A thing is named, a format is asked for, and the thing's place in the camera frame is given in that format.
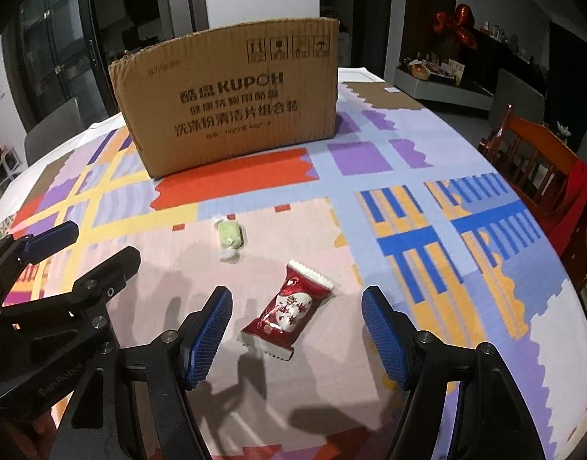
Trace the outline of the person's right hand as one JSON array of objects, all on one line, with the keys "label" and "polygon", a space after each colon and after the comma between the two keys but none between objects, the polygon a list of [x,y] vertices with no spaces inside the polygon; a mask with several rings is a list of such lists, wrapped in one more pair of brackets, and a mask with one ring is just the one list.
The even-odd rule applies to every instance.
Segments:
[{"label": "person's right hand", "polygon": [[6,422],[7,433],[27,459],[48,459],[56,435],[56,426],[48,409],[30,424],[17,425]]}]

